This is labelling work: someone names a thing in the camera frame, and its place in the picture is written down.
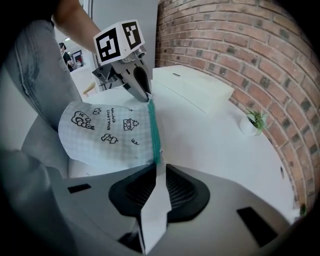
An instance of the white pot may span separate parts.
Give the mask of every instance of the white pot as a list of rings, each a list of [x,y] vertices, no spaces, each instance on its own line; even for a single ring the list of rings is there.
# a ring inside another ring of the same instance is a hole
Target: white pot
[[[247,116],[241,119],[240,130],[247,136],[255,136],[258,131],[258,129],[249,121]]]

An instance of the small succulent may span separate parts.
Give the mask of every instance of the small succulent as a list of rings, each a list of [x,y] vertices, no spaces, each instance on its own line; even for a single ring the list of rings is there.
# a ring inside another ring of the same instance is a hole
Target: small succulent
[[[267,126],[267,117],[268,114],[263,113],[262,111],[256,111],[247,109],[248,113],[246,116],[248,117],[249,121],[253,124],[255,128],[257,128],[256,135],[261,134],[262,130]]]
[[[306,207],[306,204],[303,203],[300,206],[300,216],[304,217],[304,216],[306,216],[306,214],[307,214],[307,207]]]

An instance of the potted plant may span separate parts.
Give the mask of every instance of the potted plant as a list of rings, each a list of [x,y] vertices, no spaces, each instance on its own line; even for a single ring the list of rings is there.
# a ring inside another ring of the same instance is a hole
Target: potted plant
[[[246,116],[240,121],[240,129],[243,134],[257,136],[267,126],[267,114],[262,111],[247,109]]]
[[[307,207],[306,207],[306,204],[303,203],[300,206],[300,217],[304,217],[306,216],[306,214],[307,214]]]

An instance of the cloth bag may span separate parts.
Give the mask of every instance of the cloth bag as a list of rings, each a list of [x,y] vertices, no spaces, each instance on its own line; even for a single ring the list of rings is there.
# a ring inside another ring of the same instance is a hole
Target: cloth bag
[[[58,134],[71,159],[106,168],[106,172],[160,160],[152,99],[133,109],[73,101],[61,116]]]

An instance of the brick wall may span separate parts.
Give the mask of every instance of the brick wall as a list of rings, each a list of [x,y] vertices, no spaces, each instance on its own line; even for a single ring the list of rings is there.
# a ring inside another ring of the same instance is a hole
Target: brick wall
[[[156,67],[185,65],[269,114],[264,134],[290,177],[295,206],[313,205],[320,174],[320,64],[290,15],[265,0],[162,0]]]

